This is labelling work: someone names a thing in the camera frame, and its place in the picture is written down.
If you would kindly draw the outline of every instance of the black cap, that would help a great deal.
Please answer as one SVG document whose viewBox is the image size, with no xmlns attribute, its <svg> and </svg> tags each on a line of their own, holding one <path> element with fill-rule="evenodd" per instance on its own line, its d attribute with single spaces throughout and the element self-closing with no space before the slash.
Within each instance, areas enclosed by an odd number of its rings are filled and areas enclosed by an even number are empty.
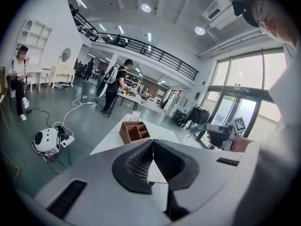
<svg viewBox="0 0 301 226">
<path fill-rule="evenodd" d="M 127 59 L 125 62 L 124 62 L 124 65 L 128 65 L 128 64 L 133 64 L 133 61 L 131 59 Z"/>
<path fill-rule="evenodd" d="M 258 0 L 233 0 L 232 5 L 234 14 L 238 17 L 244 16 L 244 19 L 252 26 L 258 28 L 257 21 L 254 20 L 252 15 L 252 6 Z"/>
<path fill-rule="evenodd" d="M 19 50 L 24 50 L 24 51 L 28 51 L 28 48 L 26 47 L 26 46 L 24 46 L 24 45 L 22 45 L 20 48 L 19 48 Z"/>
</svg>

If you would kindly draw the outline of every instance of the round mirror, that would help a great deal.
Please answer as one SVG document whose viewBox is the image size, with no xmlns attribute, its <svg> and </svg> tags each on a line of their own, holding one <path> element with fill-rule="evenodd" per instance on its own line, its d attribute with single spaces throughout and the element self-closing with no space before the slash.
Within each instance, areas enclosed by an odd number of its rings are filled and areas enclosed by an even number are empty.
<svg viewBox="0 0 301 226">
<path fill-rule="evenodd" d="M 71 55 L 71 50 L 69 48 L 65 48 L 64 51 L 62 52 L 62 61 L 66 62 Z"/>
</svg>

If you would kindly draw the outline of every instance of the extension cord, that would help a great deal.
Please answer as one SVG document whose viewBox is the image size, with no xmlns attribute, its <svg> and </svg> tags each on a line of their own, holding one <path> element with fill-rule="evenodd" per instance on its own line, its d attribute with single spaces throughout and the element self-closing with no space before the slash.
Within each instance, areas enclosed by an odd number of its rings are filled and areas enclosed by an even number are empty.
<svg viewBox="0 0 301 226">
<path fill-rule="evenodd" d="M 74 141 L 73 136 L 69 136 L 68 139 L 65 139 L 64 141 L 61 142 L 62 147 L 68 146 L 72 141 Z"/>
</svg>

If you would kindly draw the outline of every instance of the black metal railing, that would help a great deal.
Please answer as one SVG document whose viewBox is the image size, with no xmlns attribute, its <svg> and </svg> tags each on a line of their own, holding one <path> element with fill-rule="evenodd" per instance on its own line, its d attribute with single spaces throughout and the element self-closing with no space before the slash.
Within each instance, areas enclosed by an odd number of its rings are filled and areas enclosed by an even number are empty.
<svg viewBox="0 0 301 226">
<path fill-rule="evenodd" d="M 78 31 L 91 41 L 116 45 L 143 54 L 194 80 L 198 71 L 177 57 L 150 44 L 126 36 L 98 32 L 81 14 L 73 16 Z"/>
</svg>

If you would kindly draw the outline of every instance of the cardboard box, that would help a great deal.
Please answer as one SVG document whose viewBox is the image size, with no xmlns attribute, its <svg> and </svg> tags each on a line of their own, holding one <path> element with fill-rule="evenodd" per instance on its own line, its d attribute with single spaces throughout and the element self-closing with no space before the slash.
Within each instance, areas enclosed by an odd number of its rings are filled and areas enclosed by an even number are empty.
<svg viewBox="0 0 301 226">
<path fill-rule="evenodd" d="M 124 121 L 119 134 L 125 144 L 150 139 L 150 134 L 142 121 Z"/>
</svg>

